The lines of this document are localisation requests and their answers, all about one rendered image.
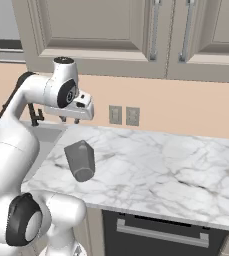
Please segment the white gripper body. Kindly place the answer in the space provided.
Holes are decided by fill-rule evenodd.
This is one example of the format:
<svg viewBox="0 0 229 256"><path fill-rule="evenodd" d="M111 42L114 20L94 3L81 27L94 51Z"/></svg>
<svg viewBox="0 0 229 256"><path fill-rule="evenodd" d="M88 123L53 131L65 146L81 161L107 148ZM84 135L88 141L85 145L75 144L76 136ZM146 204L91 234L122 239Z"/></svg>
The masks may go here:
<svg viewBox="0 0 229 256"><path fill-rule="evenodd" d="M81 120L92 120L94 117L94 105L92 99L87 102L73 101L65 108L44 107L44 111L50 115L70 117Z"/></svg>

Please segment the black sink faucet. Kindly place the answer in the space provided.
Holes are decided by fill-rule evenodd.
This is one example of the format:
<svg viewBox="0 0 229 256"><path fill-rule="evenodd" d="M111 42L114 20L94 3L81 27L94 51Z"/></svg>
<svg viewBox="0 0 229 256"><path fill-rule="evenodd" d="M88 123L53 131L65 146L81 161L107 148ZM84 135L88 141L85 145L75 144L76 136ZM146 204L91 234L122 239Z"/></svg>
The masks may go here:
<svg viewBox="0 0 229 256"><path fill-rule="evenodd" d="M31 125L33 127L38 126L39 125L39 121L43 121L44 120L44 116L43 116L43 112L41 109L38 110L38 112L35 112L34 106L32 103L30 103L28 105L29 108L29 114L30 114L30 118L31 118Z"/></svg>

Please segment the grey sink basin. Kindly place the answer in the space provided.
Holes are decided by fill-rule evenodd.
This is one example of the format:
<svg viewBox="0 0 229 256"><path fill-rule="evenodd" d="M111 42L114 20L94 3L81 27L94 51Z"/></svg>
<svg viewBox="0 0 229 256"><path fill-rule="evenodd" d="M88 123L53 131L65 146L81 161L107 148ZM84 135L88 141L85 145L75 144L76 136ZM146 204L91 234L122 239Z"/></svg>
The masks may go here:
<svg viewBox="0 0 229 256"><path fill-rule="evenodd" d="M57 141L66 131L67 127L61 124L47 123L45 121L41 121L36 127L33 127L30 121L23 121L23 125L35 134L40 143L39 154L24 178L24 182L27 182L35 175Z"/></svg>

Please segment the grey jug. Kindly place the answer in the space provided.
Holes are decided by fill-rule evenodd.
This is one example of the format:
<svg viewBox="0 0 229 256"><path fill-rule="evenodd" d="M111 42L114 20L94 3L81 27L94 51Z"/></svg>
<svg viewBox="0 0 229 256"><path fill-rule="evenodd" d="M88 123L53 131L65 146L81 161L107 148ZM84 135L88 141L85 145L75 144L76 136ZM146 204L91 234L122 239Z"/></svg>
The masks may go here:
<svg viewBox="0 0 229 256"><path fill-rule="evenodd" d="M86 182L94 176L94 149L85 140L65 147L64 152L70 171L78 182Z"/></svg>

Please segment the grey framed window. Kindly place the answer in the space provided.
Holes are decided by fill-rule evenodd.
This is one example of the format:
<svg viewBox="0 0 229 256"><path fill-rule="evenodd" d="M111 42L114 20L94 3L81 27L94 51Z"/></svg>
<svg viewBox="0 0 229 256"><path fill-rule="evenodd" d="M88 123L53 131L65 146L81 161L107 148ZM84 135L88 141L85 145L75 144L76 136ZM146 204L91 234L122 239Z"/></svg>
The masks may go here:
<svg viewBox="0 0 229 256"><path fill-rule="evenodd" d="M25 63L12 0L0 0L0 62Z"/></svg>

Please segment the beige base cupboard panel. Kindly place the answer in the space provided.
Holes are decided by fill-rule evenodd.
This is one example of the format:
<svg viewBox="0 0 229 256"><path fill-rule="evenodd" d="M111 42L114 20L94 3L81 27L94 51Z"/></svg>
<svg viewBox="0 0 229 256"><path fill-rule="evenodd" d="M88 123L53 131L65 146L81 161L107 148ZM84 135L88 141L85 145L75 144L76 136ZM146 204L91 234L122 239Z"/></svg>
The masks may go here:
<svg viewBox="0 0 229 256"><path fill-rule="evenodd" d="M87 208L85 219L74 228L74 233L88 256L105 256L103 218L100 209Z"/></svg>

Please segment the grey wall socket plate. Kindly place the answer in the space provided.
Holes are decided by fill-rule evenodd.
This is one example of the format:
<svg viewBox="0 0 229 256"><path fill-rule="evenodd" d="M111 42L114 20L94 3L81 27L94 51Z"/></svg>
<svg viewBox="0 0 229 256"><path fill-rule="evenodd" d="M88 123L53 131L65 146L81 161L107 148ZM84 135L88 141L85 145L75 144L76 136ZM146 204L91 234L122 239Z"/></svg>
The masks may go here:
<svg viewBox="0 0 229 256"><path fill-rule="evenodd" d="M140 109L137 107L126 108L126 124L129 126L138 126L140 118Z"/></svg>
<svg viewBox="0 0 229 256"><path fill-rule="evenodd" d="M109 122L111 124L122 124L122 107L121 106L109 106Z"/></svg>

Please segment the beige wall cupboard door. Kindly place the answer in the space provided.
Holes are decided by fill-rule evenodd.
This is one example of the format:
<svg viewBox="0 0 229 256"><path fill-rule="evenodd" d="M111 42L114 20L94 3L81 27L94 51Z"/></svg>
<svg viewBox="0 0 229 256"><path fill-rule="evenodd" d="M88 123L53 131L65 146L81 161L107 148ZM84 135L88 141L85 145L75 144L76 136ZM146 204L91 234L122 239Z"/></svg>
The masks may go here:
<svg viewBox="0 0 229 256"><path fill-rule="evenodd" d="M70 57L81 75L166 77L172 0L161 0L157 59L149 60L151 0L12 0L27 68L50 73Z"/></svg>
<svg viewBox="0 0 229 256"><path fill-rule="evenodd" d="M186 0L175 0L167 78L205 82L229 82L229 0L196 0L190 30L188 57L182 50Z"/></svg>

